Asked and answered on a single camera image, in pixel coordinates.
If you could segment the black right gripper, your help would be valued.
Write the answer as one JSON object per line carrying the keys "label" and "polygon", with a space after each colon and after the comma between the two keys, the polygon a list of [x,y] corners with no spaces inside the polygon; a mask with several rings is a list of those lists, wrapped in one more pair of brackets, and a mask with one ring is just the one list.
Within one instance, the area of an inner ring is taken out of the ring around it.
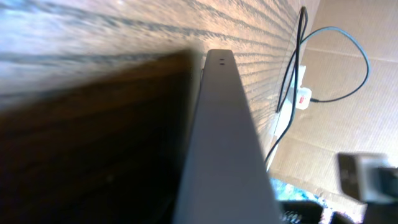
{"label": "black right gripper", "polygon": [[[319,223],[323,208],[311,201],[282,201],[283,223]],[[390,204],[365,203],[363,223],[397,223],[397,202]]]}

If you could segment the Galaxy S24+ smartphone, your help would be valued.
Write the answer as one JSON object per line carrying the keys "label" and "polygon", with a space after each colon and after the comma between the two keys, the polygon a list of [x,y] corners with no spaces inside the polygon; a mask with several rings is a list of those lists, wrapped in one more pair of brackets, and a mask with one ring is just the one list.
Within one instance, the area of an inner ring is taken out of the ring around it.
{"label": "Galaxy S24+ smartphone", "polygon": [[206,56],[174,223],[280,223],[234,55]]}

